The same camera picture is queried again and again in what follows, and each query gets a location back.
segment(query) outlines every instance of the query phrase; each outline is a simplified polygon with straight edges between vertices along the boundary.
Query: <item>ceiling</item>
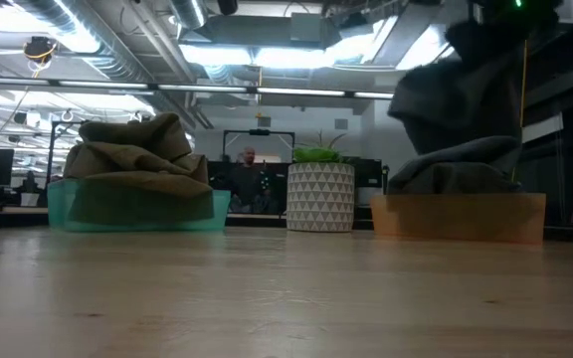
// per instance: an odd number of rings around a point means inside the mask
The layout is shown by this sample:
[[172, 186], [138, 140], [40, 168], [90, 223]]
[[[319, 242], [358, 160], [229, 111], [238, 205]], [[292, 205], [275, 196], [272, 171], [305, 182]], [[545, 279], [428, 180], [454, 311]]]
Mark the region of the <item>ceiling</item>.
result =
[[[17, 0], [19, 4], [28, 3], [28, 1]], [[236, 15], [232, 17], [223, 17], [219, 14], [218, 2], [215, 0], [206, 0], [206, 5], [209, 9], [210, 20], [205, 27], [196, 31], [183, 31], [181, 37], [177, 40], [177, 27], [170, 22], [172, 12], [167, 0], [142, 0], [141, 5], [147, 6], [150, 12], [154, 15], [159, 28], [164, 31], [164, 36], [174, 44], [198, 44], [195, 41], [209, 39], [211, 40], [222, 39], [222, 29], [230, 30], [230, 37], [235, 38], [236, 33], [247, 34], [243, 39], [250, 43], [260, 43], [268, 41], [271, 36], [274, 38], [281, 34], [282, 30], [288, 31], [288, 26], [292, 32], [297, 29], [293, 27], [290, 20], [291, 16], [295, 19], [303, 13], [312, 14], [313, 18], [320, 19], [320, 14], [327, 16], [326, 22], [338, 22], [347, 12], [347, 9], [369, 9], [368, 20], [377, 20], [381, 18], [382, 28], [385, 27], [386, 19], [389, 17], [398, 16], [397, 21], [404, 24], [416, 24], [415, 28], [410, 25], [408, 28], [399, 29], [402, 25], [395, 25], [391, 34], [403, 31], [405, 38], [409, 38], [407, 48], [403, 46], [396, 46], [395, 43], [389, 43], [393, 35], [388, 38], [388, 42], [382, 45], [381, 50], [372, 60], [372, 63], [361, 64], [342, 63], [338, 66], [319, 67], [312, 69], [284, 69], [272, 68], [265, 66], [261, 71], [255, 67], [246, 65], [230, 65], [227, 66], [227, 71], [231, 74], [231, 80], [238, 85], [256, 86], [262, 85], [266, 87], [276, 88], [290, 88], [290, 89], [325, 89], [325, 90], [367, 90], [367, 91], [384, 91], [392, 92], [395, 89], [397, 81], [405, 74], [405, 71], [399, 71], [395, 66], [387, 64], [386, 61], [378, 59], [381, 54], [393, 54], [390, 56], [403, 57], [410, 47], [427, 29], [428, 26], [436, 26], [435, 28], [443, 29], [446, 25], [466, 19], [468, 16], [468, 7], [466, 0], [446, 0], [443, 6], [435, 8], [430, 11], [430, 14], [423, 15], [423, 18], [404, 18], [404, 11], [410, 13], [405, 5], [406, 1], [383, 1], [383, 0], [346, 0], [346, 1], [306, 1], [306, 2], [288, 2], [276, 0], [240, 0], [239, 9]], [[96, 26], [103, 28], [103, 33], [108, 41], [105, 42], [105, 50], [101, 54], [81, 54], [74, 53], [67, 45], [62, 44], [55, 52], [50, 66], [39, 73], [41, 79], [73, 79], [85, 81], [116, 81], [116, 78], [108, 76], [99, 66], [94, 66], [95, 61], [102, 57], [108, 57], [113, 53], [111, 51], [122, 51], [124, 57], [128, 57], [133, 62], [133, 69], [137, 69], [140, 74], [144, 74], [142, 78], [145, 82], [156, 83], [187, 83], [187, 79], [194, 78], [199, 84], [209, 84], [213, 78], [208, 76], [205, 68], [199, 64], [179, 64], [178, 61], [170, 64], [168, 59], [161, 55], [161, 44], [163, 44], [162, 37], [155, 31], [155, 27], [151, 23], [146, 25], [149, 32], [153, 33], [153, 38], [158, 39], [158, 46], [152, 43], [152, 37], [146, 36], [143, 28], [138, 26], [138, 22], [133, 14], [124, 8], [124, 2], [119, 0], [106, 1], [106, 0], [63, 0], [62, 3], [77, 7], [86, 7], [85, 11], [73, 10], [75, 15], [85, 15], [84, 27]], [[0, 11], [8, 11], [9, 7], [3, 7]], [[136, 13], [142, 15], [142, 11], [138, 10]], [[259, 21], [262, 16], [265, 19], [267, 28], [262, 28]], [[0, 15], [0, 77], [20, 77], [28, 78], [33, 74], [32, 69], [36, 67], [30, 66], [29, 61], [22, 54], [23, 44], [28, 42], [32, 36], [46, 36], [54, 38], [55, 34], [50, 29], [46, 30], [45, 26], [32, 26], [34, 24], [30, 21], [13, 20], [12, 17], [8, 18], [7, 15]], [[216, 25], [221, 24], [223, 27], [218, 28]], [[268, 31], [275, 27], [273, 34]], [[324, 43], [328, 39], [324, 38], [320, 42], [315, 43], [313, 46], [324, 47]], [[373, 38], [370, 38], [370, 47], [375, 46]], [[303, 42], [297, 42], [296, 46], [304, 46]], [[251, 53], [256, 56], [258, 48], [251, 50]], [[401, 54], [395, 55], [395, 51], [403, 51]], [[19, 102], [23, 95], [22, 92], [17, 90], [0, 88], [0, 128], [9, 119], [11, 110]], [[170, 107], [160, 108], [159, 103], [168, 104], [173, 106], [171, 110], [181, 108], [183, 111], [191, 107], [183, 116], [185, 118], [186, 127], [189, 132], [198, 130], [210, 129], [231, 129], [242, 128], [253, 125], [254, 113], [258, 112], [275, 112], [280, 113], [274, 120], [273, 124], [275, 129], [288, 127], [293, 128], [293, 121], [289, 121], [290, 110], [304, 112], [308, 108], [317, 108], [313, 112], [315, 115], [308, 115], [307, 118], [310, 126], [306, 130], [310, 130], [317, 118], [324, 116], [321, 108], [332, 108], [339, 110], [343, 117], [357, 118], [363, 110], [369, 105], [370, 100], [367, 99], [349, 99], [349, 98], [324, 98], [324, 97], [308, 97], [308, 96], [292, 96], [292, 95], [229, 95], [229, 94], [204, 94], [198, 93], [194, 100], [193, 97], [185, 95], [167, 96], [164, 101], [156, 101], [160, 99], [155, 96], [131, 94], [116, 94], [109, 91], [88, 90], [85, 93], [70, 93], [59, 91], [58, 89], [50, 89], [45, 92], [33, 92], [24, 98], [20, 105], [20, 110], [34, 109], [39, 112], [43, 119], [49, 120], [50, 118], [58, 118], [65, 112], [69, 112], [75, 116], [75, 119], [91, 119], [91, 120], [104, 120], [112, 122], [127, 122], [134, 118], [137, 112], [146, 113], [149, 111], [157, 111], [159, 109], [169, 110]], [[203, 115], [197, 115], [196, 111], [200, 111]], [[328, 118], [336, 118], [340, 112], [328, 112]], [[56, 147], [68, 148], [76, 141], [76, 136], [73, 134], [77, 130], [76, 125], [72, 125], [69, 131], [65, 132], [63, 136], [57, 140]], [[9, 124], [4, 129], [4, 132], [15, 131], [28, 131], [37, 135], [22, 135], [18, 144], [12, 144], [5, 135], [0, 135], [0, 145], [16, 147], [30, 147], [30, 148], [47, 148], [48, 137], [46, 134], [49, 127], [33, 128], [28, 125], [22, 124]], [[64, 160], [63, 153], [58, 153], [58, 160]]]

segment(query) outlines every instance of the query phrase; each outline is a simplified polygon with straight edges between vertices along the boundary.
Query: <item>table surface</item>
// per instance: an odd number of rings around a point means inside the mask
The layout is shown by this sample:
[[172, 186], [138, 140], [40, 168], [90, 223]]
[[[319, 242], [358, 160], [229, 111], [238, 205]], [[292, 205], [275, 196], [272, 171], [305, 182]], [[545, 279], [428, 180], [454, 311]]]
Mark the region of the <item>table surface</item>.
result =
[[0, 230], [0, 357], [573, 358], [573, 244]]

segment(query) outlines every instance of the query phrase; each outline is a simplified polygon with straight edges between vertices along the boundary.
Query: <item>person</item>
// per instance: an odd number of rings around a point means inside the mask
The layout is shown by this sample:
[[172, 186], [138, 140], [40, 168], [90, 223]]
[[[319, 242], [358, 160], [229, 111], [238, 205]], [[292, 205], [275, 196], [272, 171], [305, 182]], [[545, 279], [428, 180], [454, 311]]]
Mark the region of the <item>person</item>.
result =
[[229, 178], [234, 185], [232, 198], [232, 211], [237, 213], [251, 213], [254, 199], [258, 195], [258, 180], [261, 169], [254, 165], [256, 160], [256, 150], [246, 147], [242, 152], [242, 165], [234, 168], [229, 174]]

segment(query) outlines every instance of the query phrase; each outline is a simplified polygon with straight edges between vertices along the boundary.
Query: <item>white planter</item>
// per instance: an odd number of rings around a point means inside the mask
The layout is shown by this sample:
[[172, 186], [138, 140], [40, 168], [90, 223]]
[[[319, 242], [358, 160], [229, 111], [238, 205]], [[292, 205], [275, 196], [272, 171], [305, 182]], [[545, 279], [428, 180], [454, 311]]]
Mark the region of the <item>white planter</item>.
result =
[[355, 168], [348, 164], [301, 163], [288, 168], [286, 226], [310, 232], [353, 228]]

